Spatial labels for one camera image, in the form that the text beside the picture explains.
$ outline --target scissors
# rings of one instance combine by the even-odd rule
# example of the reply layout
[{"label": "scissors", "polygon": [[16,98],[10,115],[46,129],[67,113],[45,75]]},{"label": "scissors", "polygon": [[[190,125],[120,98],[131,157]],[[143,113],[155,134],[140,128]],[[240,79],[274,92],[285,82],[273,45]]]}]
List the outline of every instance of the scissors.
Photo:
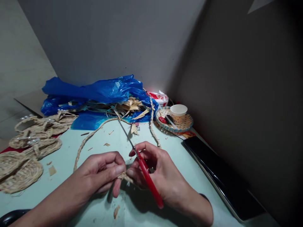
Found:
[{"label": "scissors", "polygon": [[156,200],[156,203],[157,203],[158,207],[159,207],[160,209],[162,209],[162,208],[164,207],[164,204],[163,204],[163,201],[162,201],[162,198],[161,198],[159,192],[157,191],[157,189],[156,189],[156,187],[155,187],[154,183],[152,182],[152,179],[151,179],[151,177],[150,177],[150,175],[149,175],[151,172],[150,172],[150,170],[149,170],[149,168],[148,168],[146,162],[145,162],[144,159],[141,157],[140,152],[138,152],[138,151],[136,150],[136,148],[135,148],[135,146],[133,145],[132,141],[129,139],[129,136],[128,136],[128,134],[126,133],[125,129],[123,128],[123,126],[122,126],[120,120],[119,120],[119,123],[120,123],[120,125],[121,125],[121,127],[122,127],[122,129],[123,129],[123,131],[124,131],[124,133],[125,133],[125,135],[126,135],[126,137],[128,138],[130,144],[132,145],[133,150],[134,150],[135,153],[136,153],[136,156],[138,157],[139,165],[140,165],[141,170],[142,170],[142,172],[143,172],[143,175],[144,175],[144,178],[145,178],[145,180],[146,180],[147,186],[148,186],[148,188],[150,189],[152,195],[154,196],[154,198],[155,198],[155,200]]}]

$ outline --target left hand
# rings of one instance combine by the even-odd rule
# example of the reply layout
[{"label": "left hand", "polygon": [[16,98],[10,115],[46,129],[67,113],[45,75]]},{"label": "left hand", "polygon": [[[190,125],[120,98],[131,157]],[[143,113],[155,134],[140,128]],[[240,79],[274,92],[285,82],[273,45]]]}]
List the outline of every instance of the left hand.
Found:
[{"label": "left hand", "polygon": [[125,161],[117,151],[91,155],[58,188],[12,226],[62,224],[76,215],[94,193],[106,192],[112,184],[113,196],[117,198],[121,185],[121,179],[117,177],[124,171]]}]

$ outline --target paper cup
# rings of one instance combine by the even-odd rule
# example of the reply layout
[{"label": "paper cup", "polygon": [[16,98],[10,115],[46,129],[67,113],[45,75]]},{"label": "paper cup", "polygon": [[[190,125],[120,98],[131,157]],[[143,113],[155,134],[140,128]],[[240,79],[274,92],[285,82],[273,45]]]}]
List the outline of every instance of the paper cup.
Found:
[{"label": "paper cup", "polygon": [[174,120],[174,124],[181,124],[184,121],[185,114],[187,112],[187,107],[184,105],[173,105],[170,108],[171,117]]}]

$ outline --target light blue table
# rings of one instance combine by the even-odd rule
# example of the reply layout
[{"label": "light blue table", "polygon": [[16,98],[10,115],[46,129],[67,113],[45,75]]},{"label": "light blue table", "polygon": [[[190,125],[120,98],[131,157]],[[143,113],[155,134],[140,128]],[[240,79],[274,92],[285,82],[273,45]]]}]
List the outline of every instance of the light blue table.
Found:
[{"label": "light blue table", "polygon": [[[126,131],[130,130],[130,125],[124,122],[122,124]],[[188,183],[197,192],[205,194],[211,201],[215,213],[215,226],[241,226],[232,217],[199,165],[181,145],[182,139],[167,135],[155,126],[154,131],[159,138],[162,149],[168,151]],[[12,210],[33,208],[70,176],[73,173],[77,151],[82,140],[87,136],[81,136],[81,134],[86,132],[91,131],[68,130],[65,132],[60,137],[63,143],[62,147],[40,161],[44,172],[40,179],[29,188],[13,195],[0,192],[0,217]],[[148,123],[140,124],[139,134],[139,136],[132,136],[133,143],[148,141],[156,145]],[[80,154],[78,167],[89,155],[109,151],[119,151],[126,164],[129,165],[133,162],[133,159],[130,160],[128,156],[130,150],[131,145],[119,122],[110,121],[85,144]],[[48,168],[52,165],[56,168],[57,173],[50,177]],[[71,221],[70,226],[193,226],[189,219],[168,206],[159,210],[150,192],[141,191],[125,181],[122,182],[118,198],[115,199],[110,195],[108,193],[103,197],[93,197],[78,216]],[[118,205],[121,208],[117,218],[114,219],[114,209]],[[261,223],[264,223],[264,226],[265,223],[266,226],[276,226],[269,215],[250,222],[246,226],[260,226]]]}]

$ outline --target woven basket tray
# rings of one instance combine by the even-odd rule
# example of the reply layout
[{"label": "woven basket tray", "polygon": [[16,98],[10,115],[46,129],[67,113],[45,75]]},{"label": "woven basket tray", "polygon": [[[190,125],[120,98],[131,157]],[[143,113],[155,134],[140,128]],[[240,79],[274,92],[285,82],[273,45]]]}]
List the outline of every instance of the woven basket tray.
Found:
[{"label": "woven basket tray", "polygon": [[[164,107],[164,108],[163,108],[163,113],[164,113],[165,115],[171,115],[171,114],[170,114],[170,107]],[[170,132],[177,132],[177,133],[186,132],[186,131],[188,131],[188,130],[192,127],[192,125],[193,125],[193,118],[192,118],[189,114],[185,115],[184,121],[183,121],[181,124],[176,125],[176,127],[177,127],[178,129],[175,129],[172,125],[163,124],[161,121],[159,121],[159,117],[164,117],[164,116],[162,116],[160,109],[158,109],[158,110],[156,111],[156,120],[157,120],[157,123],[158,123],[162,128],[164,128],[164,129],[166,129],[166,130],[168,130],[168,131],[170,131]]]}]

